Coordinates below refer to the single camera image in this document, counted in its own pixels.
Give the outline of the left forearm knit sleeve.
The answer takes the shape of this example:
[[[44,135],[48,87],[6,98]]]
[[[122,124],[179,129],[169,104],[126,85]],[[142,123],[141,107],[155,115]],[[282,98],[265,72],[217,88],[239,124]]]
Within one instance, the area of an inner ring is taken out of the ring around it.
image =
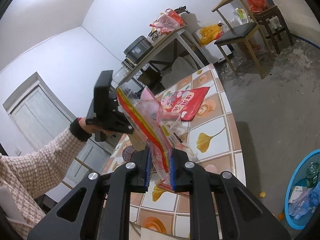
[[[91,136],[75,119],[38,151],[23,156],[1,156],[1,209],[22,239],[45,216],[35,198],[61,183]]]

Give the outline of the left hand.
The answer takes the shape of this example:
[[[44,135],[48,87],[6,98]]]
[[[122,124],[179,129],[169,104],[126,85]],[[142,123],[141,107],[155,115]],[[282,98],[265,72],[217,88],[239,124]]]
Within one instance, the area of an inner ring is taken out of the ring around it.
[[[86,124],[86,118],[78,118],[78,123],[80,127],[89,134],[93,134],[100,130],[98,126]]]

